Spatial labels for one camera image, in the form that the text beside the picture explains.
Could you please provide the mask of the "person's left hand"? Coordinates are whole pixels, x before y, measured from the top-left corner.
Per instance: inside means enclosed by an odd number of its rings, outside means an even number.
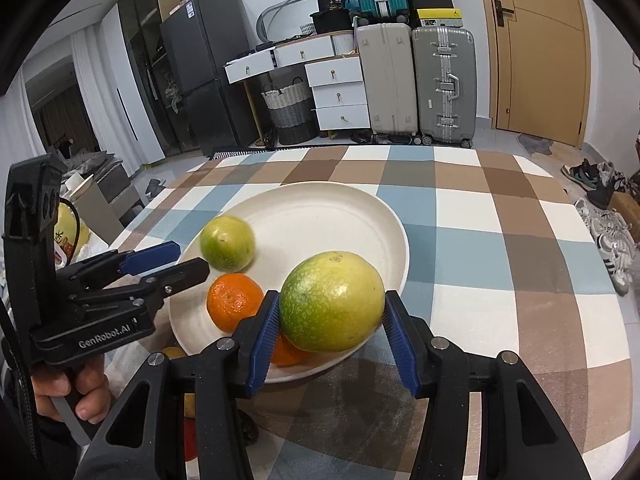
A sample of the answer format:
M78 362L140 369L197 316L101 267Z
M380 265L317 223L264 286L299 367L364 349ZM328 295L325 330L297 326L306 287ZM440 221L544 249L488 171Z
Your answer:
M62 416L53 405L54 398L66 398L71 393L79 393L76 415L90 424L96 425L106 417L111 407L112 397L108 378L104 373L104 356L94 356L75 375L73 380L62 370L43 367L32 374L36 408L39 415L60 422Z

